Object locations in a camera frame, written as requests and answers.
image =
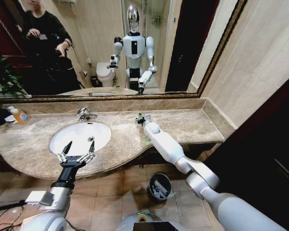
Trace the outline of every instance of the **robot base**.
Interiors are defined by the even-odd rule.
[[[182,225],[172,221],[161,221],[161,219],[151,213],[134,213],[128,215],[119,224],[116,231],[188,231]]]

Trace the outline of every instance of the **soap bottle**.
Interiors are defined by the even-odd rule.
[[[29,121],[30,116],[24,113],[23,111],[16,109],[14,106],[9,106],[8,109],[13,114],[18,123],[25,124],[26,122]]]

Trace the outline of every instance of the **person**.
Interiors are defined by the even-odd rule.
[[[22,34],[27,39],[40,82],[41,94],[60,94],[80,89],[72,62],[66,51],[72,38],[58,18],[46,11],[41,0],[26,0],[31,10],[26,12]]]

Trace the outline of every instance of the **gold mirror frame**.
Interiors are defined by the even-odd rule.
[[[37,95],[32,98],[21,99],[0,99],[0,103],[44,103],[44,102],[70,102],[70,101],[105,101],[105,100],[138,100],[138,99],[175,99],[175,98],[198,98],[201,96],[208,80],[210,79],[214,68],[231,36],[233,29],[244,9],[247,0],[238,0],[230,16],[223,35],[218,43],[214,55],[210,61],[209,67],[200,83],[196,93],[164,93],[147,95],[120,95],[120,96],[58,96],[58,95]]]

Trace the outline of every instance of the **mirror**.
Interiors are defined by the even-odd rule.
[[[229,16],[220,22],[216,12],[221,14],[217,8],[223,5],[219,0],[2,0],[0,99],[199,96],[206,70],[214,65],[212,51],[235,9],[228,7]],[[211,54],[203,57],[207,46]]]

